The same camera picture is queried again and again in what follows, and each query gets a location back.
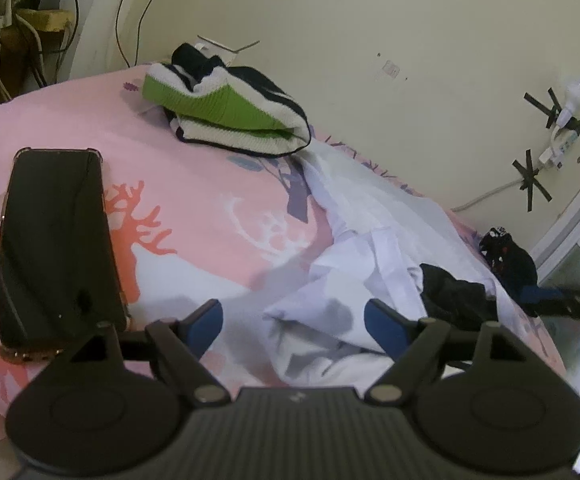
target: black phone screen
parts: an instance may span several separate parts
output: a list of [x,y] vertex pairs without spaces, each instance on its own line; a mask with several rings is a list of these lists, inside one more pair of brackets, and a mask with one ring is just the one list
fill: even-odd
[[60,349],[99,321],[126,327],[95,150],[16,156],[0,231],[0,344]]

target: pink bedsheet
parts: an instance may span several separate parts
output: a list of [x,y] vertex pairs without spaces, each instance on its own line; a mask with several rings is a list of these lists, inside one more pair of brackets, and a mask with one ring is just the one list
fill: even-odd
[[[324,212],[291,160],[176,140],[161,110],[141,98],[145,70],[70,81],[0,106],[0,211],[21,147],[96,148],[104,158],[116,262],[138,326],[185,316],[212,297],[231,298],[245,316],[248,302],[269,303],[284,287],[300,285],[310,262],[332,243]],[[324,140],[413,193],[345,144]],[[478,254],[476,232],[450,217]],[[284,274],[275,278],[278,269]],[[264,361],[245,374],[243,362],[228,355],[232,343],[213,346],[203,364],[233,393],[278,381]],[[1,416],[39,370],[0,359],[0,437]]]

